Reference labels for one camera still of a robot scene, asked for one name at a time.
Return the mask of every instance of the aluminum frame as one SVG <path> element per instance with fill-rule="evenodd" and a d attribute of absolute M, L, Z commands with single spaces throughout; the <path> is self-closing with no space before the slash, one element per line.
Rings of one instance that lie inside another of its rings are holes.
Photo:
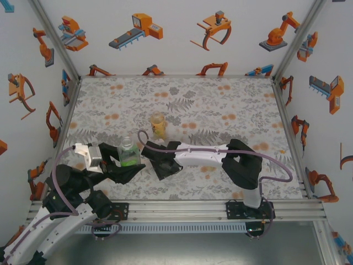
<path fill-rule="evenodd" d="M 237 78 L 253 78 L 246 76 L 232 76 Z M 224 76 L 222 78 L 232 78 L 231 76 Z M 78 97 L 81 83 L 75 89 L 72 97 L 72 105 L 70 106 L 67 122 L 63 129 L 63 134 L 66 135 L 68 130 L 69 121 L 71 120 L 74 106 Z M 288 200 L 271 200 L 274 203 L 276 211 L 276 219 L 278 221 L 312 221 L 315 227 L 315 233 L 318 241 L 318 248 L 325 264 L 340 264 L 338 253 L 334 247 L 333 238 L 330 237 L 330 230 L 327 221 L 323 204 L 317 199 L 308 199 L 311 196 L 310 189 L 308 188 L 308 181 L 304 174 L 304 168 L 301 159 L 299 158 L 299 152 L 294 142 L 294 134 L 291 130 L 288 114 L 284 107 L 284 101 L 280 93 L 279 85 L 272 83 L 272 88 L 275 93 L 276 102 L 279 108 L 280 116 L 284 124 L 285 133 L 287 136 L 288 144 L 290 146 L 291 155 L 295 164 L 296 172 L 298 174 L 299 186 L 302 190 L 303 199 L 288 199 Z M 61 138 L 58 143 L 57 152 L 61 151 L 65 138 Z M 128 202 L 129 218 L 126 222 L 129 224 L 141 224 L 141 223 L 190 223 L 190 222 L 204 222 L 205 224 L 210 222 L 229 223 L 229 222 L 244 222 L 244 220 L 228 220 L 226 215 L 225 203 L 228 200 L 182 200 L 182 201 L 168 201 L 168 200 L 119 200 L 113 202 Z M 31 222 L 32 218 L 36 215 L 36 212 L 41 207 L 42 202 L 33 202 L 28 213 L 26 224 Z"/>
<path fill-rule="evenodd" d="M 275 82 L 279 83 L 289 64 L 295 58 L 297 51 L 302 45 L 303 41 L 307 38 L 311 26 L 314 24 L 316 18 L 319 16 L 321 10 L 325 6 L 327 0 L 315 0 L 311 9 L 309 10 L 307 16 L 305 17 L 303 23 L 300 25 L 300 28 L 292 41 L 287 53 L 285 54 L 282 62 L 280 63 L 276 73 L 275 73 Z"/>

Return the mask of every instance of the black mounting plate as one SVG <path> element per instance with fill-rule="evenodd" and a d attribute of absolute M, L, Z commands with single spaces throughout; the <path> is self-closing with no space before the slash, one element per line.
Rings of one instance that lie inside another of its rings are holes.
<path fill-rule="evenodd" d="M 109 221 L 125 221 L 129 215 L 128 203 L 112 203 L 111 215 L 107 220 Z"/>
<path fill-rule="evenodd" d="M 271 208 L 274 209 L 274 205 L 270 202 L 271 207 L 266 201 L 262 201 L 258 209 L 247 207 L 242 202 L 231 202 L 226 203 L 227 219 L 270 219 Z M 275 211 L 273 211 L 273 219 L 276 218 Z"/>

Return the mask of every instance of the gray floor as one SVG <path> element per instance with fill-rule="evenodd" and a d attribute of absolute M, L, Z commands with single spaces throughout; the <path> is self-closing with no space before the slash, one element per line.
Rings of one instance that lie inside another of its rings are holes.
<path fill-rule="evenodd" d="M 74 235 L 47 265 L 322 264 L 313 229 L 275 223 L 260 241 L 243 234 L 118 235 L 95 242 Z"/>

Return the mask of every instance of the yellow liquid cup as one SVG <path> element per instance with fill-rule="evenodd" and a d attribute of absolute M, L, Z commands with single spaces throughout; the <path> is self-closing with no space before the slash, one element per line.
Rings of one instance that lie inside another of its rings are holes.
<path fill-rule="evenodd" d="M 160 112 L 153 112 L 151 116 L 153 134 L 157 138 L 165 139 L 165 118 Z"/>

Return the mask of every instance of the conveyor illustration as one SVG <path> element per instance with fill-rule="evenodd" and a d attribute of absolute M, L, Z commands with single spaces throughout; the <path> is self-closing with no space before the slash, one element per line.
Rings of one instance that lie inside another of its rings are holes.
<path fill-rule="evenodd" d="M 132 22 L 134 28 L 109 42 L 110 47 L 121 50 L 122 47 L 126 47 L 129 43 L 132 44 L 134 40 L 138 40 L 141 36 L 152 36 L 158 40 L 163 38 L 163 28 L 153 24 L 150 16 L 143 13 L 134 14 L 132 15 Z"/>

